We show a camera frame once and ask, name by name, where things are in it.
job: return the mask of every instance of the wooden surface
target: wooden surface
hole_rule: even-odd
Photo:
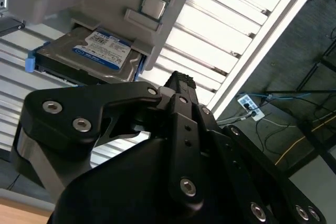
[[[0,199],[1,224],[46,224],[51,212],[21,203]]]

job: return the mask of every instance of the hard drive label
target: hard drive label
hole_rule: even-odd
[[[85,41],[86,46],[75,46],[73,52],[115,70],[121,69],[131,51],[127,42],[105,32],[95,31]]]

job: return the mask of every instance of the gray floor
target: gray floor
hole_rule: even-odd
[[[270,52],[267,53],[264,60],[257,67],[248,81],[241,88],[240,92],[262,93],[265,90],[293,90],[295,89],[304,76],[313,66],[314,61],[330,45],[332,40],[329,38],[331,30],[336,26],[336,1],[335,0],[314,0],[305,4],[299,14],[294,18],[285,32],[277,40]],[[336,51],[330,55],[330,62],[336,63]],[[336,74],[325,67],[321,67],[313,78],[307,83],[305,89],[335,89]],[[321,103],[327,95],[313,94],[306,99]],[[331,99],[325,106],[330,110],[335,110],[334,102],[336,98]],[[274,105],[289,109],[295,116],[305,120],[314,120],[314,105],[300,100],[275,101]],[[236,99],[232,100],[228,108],[224,111],[219,119],[229,118],[240,111]],[[321,110],[316,113],[317,116],[328,114],[328,111]],[[274,115],[267,117],[270,120],[281,124],[287,124],[281,118]],[[255,131],[255,121],[248,119],[236,123],[252,141],[260,146],[260,142]],[[280,128],[268,122],[262,121],[258,125],[261,139],[269,133],[279,130]],[[326,139],[332,133],[328,130],[316,131],[319,139]],[[269,139],[269,148],[283,153],[295,140],[299,139],[302,134],[296,128],[288,128],[274,135]],[[289,165],[296,163],[304,157],[312,147],[307,141],[302,141],[287,156]],[[275,161],[279,156],[265,153]],[[281,169],[286,169],[288,164],[281,162]]]
[[[13,169],[13,166],[0,159],[0,188],[7,189],[17,176],[18,173]],[[22,175],[20,175],[17,179],[12,191],[46,202],[54,203],[46,190]]]

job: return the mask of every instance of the power outlet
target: power outlet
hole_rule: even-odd
[[[265,114],[258,108],[257,104],[251,99],[249,95],[244,95],[237,100],[239,104],[246,110],[246,112],[254,111],[256,114],[252,116],[254,121],[259,121],[265,117]]]

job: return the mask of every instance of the mounting hole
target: mounting hole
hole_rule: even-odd
[[[192,146],[191,142],[190,142],[189,140],[187,140],[187,139],[184,140],[184,144],[185,144],[186,146],[188,146],[188,147],[191,147],[191,146]]]
[[[232,146],[231,146],[231,145],[229,145],[229,144],[225,144],[225,147],[226,147],[228,150],[232,151]]]
[[[236,166],[237,169],[240,169],[240,165],[238,164],[237,161],[233,161],[233,164]]]

